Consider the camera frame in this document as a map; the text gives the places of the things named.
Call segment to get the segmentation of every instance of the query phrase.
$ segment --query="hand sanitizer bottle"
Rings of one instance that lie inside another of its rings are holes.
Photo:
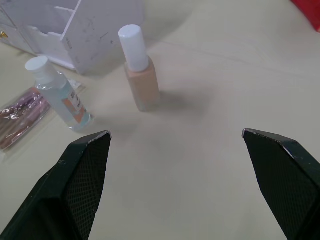
[[[25,64],[25,68],[33,74],[35,87],[70,129],[78,131],[90,122],[90,114],[68,79],[56,71],[46,56],[32,58]]]

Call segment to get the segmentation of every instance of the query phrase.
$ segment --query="white screw cap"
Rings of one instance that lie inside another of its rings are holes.
[[[141,27],[124,26],[118,35],[129,70],[136,73],[146,70],[149,67],[149,58]]]
[[[37,84],[49,84],[58,76],[58,72],[46,56],[37,56],[25,64],[25,69],[31,72]]]

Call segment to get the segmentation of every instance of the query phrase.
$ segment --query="table surface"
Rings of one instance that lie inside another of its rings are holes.
[[[135,106],[115,48],[84,76],[85,132],[54,114],[0,161],[0,231],[67,145],[110,130],[92,240],[285,240],[241,138],[299,141],[320,159],[320,35],[289,0],[147,0],[143,25],[162,103]],[[32,86],[32,56],[0,45],[0,103]]]

